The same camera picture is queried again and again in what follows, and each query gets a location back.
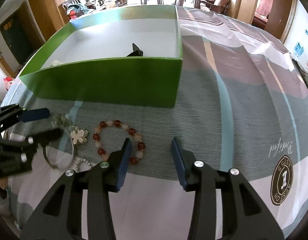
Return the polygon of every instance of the pink bead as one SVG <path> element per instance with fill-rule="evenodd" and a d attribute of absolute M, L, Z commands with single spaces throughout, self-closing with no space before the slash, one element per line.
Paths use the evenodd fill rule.
<path fill-rule="evenodd" d="M 108 159 L 110 156 L 109 156 L 109 155 L 107 155 L 107 154 L 105 154 L 105 155 L 103 155 L 102 157 L 103 157 L 103 161 L 105 161 L 105 162 L 106 162 L 106 161 L 107 161 L 107 159 Z"/>
<path fill-rule="evenodd" d="M 124 130 L 124 131 L 127 131 L 128 130 L 128 126 L 126 125 L 126 124 L 122 124 L 122 129 Z"/>
<path fill-rule="evenodd" d="M 95 127 L 94 128 L 94 132 L 96 132 L 96 133 L 100 133 L 101 132 L 101 127 Z"/>
<path fill-rule="evenodd" d="M 144 157 L 144 153 L 141 152 L 141 151 L 138 151 L 138 152 L 136 152 L 135 156 L 136 156 L 136 158 L 138 158 L 138 159 L 142 159 L 142 158 Z"/>
<path fill-rule="evenodd" d="M 140 133 L 134 134 L 134 140 L 135 140 L 136 142 L 141 141 L 142 138 L 143 138 L 143 136 L 142 136 Z"/>
<path fill-rule="evenodd" d="M 97 149 L 102 148 L 102 143 L 101 143 L 101 141 L 96 141 L 96 142 L 95 142 L 95 147 L 96 147 Z"/>

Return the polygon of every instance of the door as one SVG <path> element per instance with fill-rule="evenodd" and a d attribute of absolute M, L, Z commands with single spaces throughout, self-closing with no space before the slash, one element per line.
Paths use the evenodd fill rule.
<path fill-rule="evenodd" d="M 280 39 L 286 27 L 293 0 L 273 0 L 265 31 Z"/>
<path fill-rule="evenodd" d="M 34 51 L 16 14 L 13 14 L 0 25 L 0 31 L 6 45 L 21 65 Z"/>
<path fill-rule="evenodd" d="M 251 24 L 253 22 L 258 0 L 241 0 L 237 20 Z"/>
<path fill-rule="evenodd" d="M 39 26 L 44 39 L 47 41 L 54 33 L 55 28 L 53 26 L 50 15 L 44 0 L 29 0 L 31 10 L 34 18 Z"/>

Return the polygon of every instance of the red bag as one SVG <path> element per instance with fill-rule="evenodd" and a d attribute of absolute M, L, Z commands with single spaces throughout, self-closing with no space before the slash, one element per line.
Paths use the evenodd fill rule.
<path fill-rule="evenodd" d="M 6 77 L 3 78 L 3 83 L 5 85 L 6 90 L 9 91 L 11 85 L 13 84 L 14 78 Z"/>

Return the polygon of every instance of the gray fabric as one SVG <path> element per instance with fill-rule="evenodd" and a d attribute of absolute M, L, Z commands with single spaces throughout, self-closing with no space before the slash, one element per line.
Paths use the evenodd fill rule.
<path fill-rule="evenodd" d="M 22 230 L 27 220 L 33 213 L 33 208 L 27 203 L 18 202 L 18 196 L 11 193 L 12 214 L 18 222 L 19 229 Z"/>
<path fill-rule="evenodd" d="M 302 218 L 306 214 L 307 210 L 308 210 L 308 199 L 302 205 L 302 207 L 301 207 L 300 211 L 298 212 L 294 222 L 291 225 L 289 225 L 288 227 L 285 227 L 283 229 L 283 233 L 284 233 L 285 238 L 287 236 L 289 236 L 291 234 L 291 232 L 296 228 L 296 226 L 299 224 L 299 222 L 302 220 Z"/>

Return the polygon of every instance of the striped tablecloth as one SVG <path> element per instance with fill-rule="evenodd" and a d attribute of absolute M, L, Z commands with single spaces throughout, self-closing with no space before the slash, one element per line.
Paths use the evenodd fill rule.
<path fill-rule="evenodd" d="M 170 152 L 174 136 L 212 168 L 238 168 L 288 236 L 308 209 L 308 90 L 289 52 L 272 35 L 214 12 L 177 9 L 183 68 L 173 109 L 40 99 L 19 79 L 3 105 L 19 103 L 27 109 L 47 107 L 52 115 L 69 114 L 76 126 L 90 133 L 78 157 L 92 163 L 101 161 L 91 137 L 100 121 L 119 119 L 143 134 L 144 159 L 130 166 L 122 190 L 110 194 L 118 240 L 187 239 L 194 192 L 186 193 L 179 185 Z M 11 139 L 50 128 L 51 118 L 17 124 Z M 102 133 L 104 148 L 118 150 L 125 135 L 115 129 Z M 68 137 L 51 143 L 47 152 L 51 161 L 67 163 L 72 152 Z M 293 180 L 287 178 L 289 193 L 275 204 L 271 182 L 284 155 L 292 162 Z M 52 170 L 40 149 L 32 173 L 9 179 L 10 206 L 21 228 L 63 172 Z M 1 212 L 8 204 L 0 201 Z M 219 238 L 222 208 L 217 210 Z M 82 236 L 87 239 L 86 194 Z"/>

